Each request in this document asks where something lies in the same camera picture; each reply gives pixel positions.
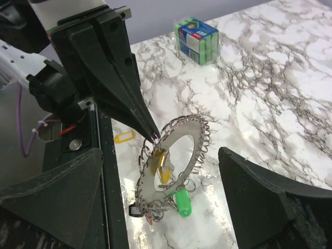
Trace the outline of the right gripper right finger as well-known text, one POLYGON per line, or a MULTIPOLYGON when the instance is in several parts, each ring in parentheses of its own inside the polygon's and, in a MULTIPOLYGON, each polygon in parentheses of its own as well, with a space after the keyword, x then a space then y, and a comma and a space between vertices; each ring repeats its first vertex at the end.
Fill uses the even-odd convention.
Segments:
POLYGON ((239 248, 331 248, 331 190, 277 174, 227 147, 218 160, 239 248))

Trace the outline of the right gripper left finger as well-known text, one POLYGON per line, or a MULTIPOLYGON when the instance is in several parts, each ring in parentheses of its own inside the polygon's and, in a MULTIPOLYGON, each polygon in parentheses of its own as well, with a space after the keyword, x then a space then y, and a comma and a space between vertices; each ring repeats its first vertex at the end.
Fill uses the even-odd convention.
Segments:
POLYGON ((75 159, 1 188, 2 207, 72 248, 81 248, 103 158, 93 148, 75 159))

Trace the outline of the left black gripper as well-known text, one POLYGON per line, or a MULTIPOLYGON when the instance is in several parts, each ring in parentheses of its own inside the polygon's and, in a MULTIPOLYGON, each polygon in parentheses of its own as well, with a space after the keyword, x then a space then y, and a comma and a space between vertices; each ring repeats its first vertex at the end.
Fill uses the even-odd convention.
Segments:
POLYGON ((49 38, 81 98, 92 97, 110 117, 146 139, 160 137, 143 100, 125 20, 127 6, 93 8, 60 20, 49 38))

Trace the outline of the black key tag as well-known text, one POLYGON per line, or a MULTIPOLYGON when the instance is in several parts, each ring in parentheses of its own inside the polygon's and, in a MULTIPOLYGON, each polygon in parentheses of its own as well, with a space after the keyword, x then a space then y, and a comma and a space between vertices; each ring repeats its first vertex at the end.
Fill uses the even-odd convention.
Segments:
POLYGON ((135 203, 133 203, 129 205, 129 216, 138 218, 143 217, 144 213, 136 207, 135 203))

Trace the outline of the yellow key tag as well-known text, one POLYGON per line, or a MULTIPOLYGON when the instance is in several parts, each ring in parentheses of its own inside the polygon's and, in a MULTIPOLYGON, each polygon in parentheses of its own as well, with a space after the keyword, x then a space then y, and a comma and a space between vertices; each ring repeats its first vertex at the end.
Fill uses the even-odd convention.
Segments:
POLYGON ((136 134, 135 134, 135 132, 133 130, 130 130, 130 131, 127 131, 127 132, 123 132, 123 133, 117 134, 114 137, 114 142, 116 144, 128 142, 128 141, 134 139, 135 136, 136 136, 136 134))

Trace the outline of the green key tag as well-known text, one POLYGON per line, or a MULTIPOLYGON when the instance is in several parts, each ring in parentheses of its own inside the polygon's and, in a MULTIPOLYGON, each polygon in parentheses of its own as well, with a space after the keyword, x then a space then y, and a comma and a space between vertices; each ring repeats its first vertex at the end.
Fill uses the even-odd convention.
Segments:
POLYGON ((178 212, 182 217, 188 217, 192 213, 191 200, 187 190, 182 189, 175 194, 175 202, 178 212))

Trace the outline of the metal keyring holder with rings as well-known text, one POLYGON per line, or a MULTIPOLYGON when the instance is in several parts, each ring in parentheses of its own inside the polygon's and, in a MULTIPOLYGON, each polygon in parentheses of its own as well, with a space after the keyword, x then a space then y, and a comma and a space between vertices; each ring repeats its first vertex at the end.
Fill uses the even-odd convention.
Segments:
POLYGON ((140 177, 136 183, 135 205, 152 224, 163 219, 166 211, 177 209, 175 194, 182 189, 195 191, 190 176, 198 174, 211 140, 209 122, 199 114, 179 116, 168 122, 161 137, 151 145, 143 144, 139 155, 140 177), (180 166, 172 162, 171 147, 184 137, 192 139, 189 161, 180 166))

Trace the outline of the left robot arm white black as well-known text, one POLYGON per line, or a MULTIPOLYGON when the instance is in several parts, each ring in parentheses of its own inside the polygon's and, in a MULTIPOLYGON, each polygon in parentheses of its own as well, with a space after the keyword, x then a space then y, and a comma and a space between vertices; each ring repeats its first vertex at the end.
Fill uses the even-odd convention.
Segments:
POLYGON ((130 17, 105 1, 1 1, 1 70, 63 123, 96 104, 153 141, 160 133, 141 94, 130 17))

